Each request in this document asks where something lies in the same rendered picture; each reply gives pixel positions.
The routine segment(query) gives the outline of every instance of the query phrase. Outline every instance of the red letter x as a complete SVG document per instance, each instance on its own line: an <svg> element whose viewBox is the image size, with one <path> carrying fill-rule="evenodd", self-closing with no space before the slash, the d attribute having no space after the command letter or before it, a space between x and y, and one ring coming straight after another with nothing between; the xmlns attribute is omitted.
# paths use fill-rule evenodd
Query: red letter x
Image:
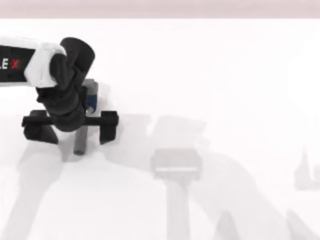
<svg viewBox="0 0 320 240"><path fill-rule="evenodd" d="M11 60L11 69L18 69L18 63L19 63L18 59L12 59Z"/></svg>

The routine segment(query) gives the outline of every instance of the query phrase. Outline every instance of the toy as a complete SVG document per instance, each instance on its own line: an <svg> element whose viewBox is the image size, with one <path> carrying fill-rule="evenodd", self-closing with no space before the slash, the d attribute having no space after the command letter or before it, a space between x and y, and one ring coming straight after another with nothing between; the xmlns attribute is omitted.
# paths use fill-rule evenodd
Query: toy
<svg viewBox="0 0 320 240"><path fill-rule="evenodd" d="M58 144L51 127L75 132L74 154L86 152L88 126L100 127L100 144L116 138L116 111L97 109L98 83L86 79L95 59L84 41L67 37L60 44L39 43L26 38L0 38L0 86L35 87L45 110L32 110L22 120L24 136L31 141Z"/></svg>

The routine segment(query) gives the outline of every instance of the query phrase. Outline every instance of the black horizontal bar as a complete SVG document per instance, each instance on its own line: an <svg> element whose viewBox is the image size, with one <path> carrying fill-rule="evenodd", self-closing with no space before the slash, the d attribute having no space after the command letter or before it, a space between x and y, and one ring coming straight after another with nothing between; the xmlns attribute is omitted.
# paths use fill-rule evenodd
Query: black horizontal bar
<svg viewBox="0 0 320 240"><path fill-rule="evenodd" d="M83 126L116 126L119 122L118 115L85 117ZM22 127L30 125L53 125L49 116L25 116L22 120Z"/></svg>

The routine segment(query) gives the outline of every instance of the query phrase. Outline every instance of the white background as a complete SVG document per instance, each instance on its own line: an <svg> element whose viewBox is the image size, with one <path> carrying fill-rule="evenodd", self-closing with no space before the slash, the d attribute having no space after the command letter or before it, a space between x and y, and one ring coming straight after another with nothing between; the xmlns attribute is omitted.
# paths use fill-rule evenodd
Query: white background
<svg viewBox="0 0 320 240"><path fill-rule="evenodd" d="M24 139L22 117L43 109L34 89L1 88L1 240L166 239L166 188L148 168L159 148L202 157L192 239L227 239L214 237L224 209L243 240L320 235L320 191L295 188L304 149L320 165L320 21L3 19L0 33L86 41L101 108L121 121L116 142L99 146L93 127L75 157L70 134Z"/></svg>

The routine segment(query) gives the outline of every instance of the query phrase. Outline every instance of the black foot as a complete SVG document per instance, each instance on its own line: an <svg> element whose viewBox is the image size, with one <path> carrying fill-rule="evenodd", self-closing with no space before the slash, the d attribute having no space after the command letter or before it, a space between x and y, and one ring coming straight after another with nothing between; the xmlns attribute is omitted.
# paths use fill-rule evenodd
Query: black foot
<svg viewBox="0 0 320 240"><path fill-rule="evenodd" d="M47 112L45 110L33 110L30 116L45 117ZM48 144L58 144L58 138L50 125L38 125L28 123L24 127L23 134L26 139Z"/></svg>
<svg viewBox="0 0 320 240"><path fill-rule="evenodd" d="M102 118L112 119L113 124L101 125L100 126L100 144L111 142L116 139L117 125L119 123L119 116L116 111L102 111Z"/></svg>

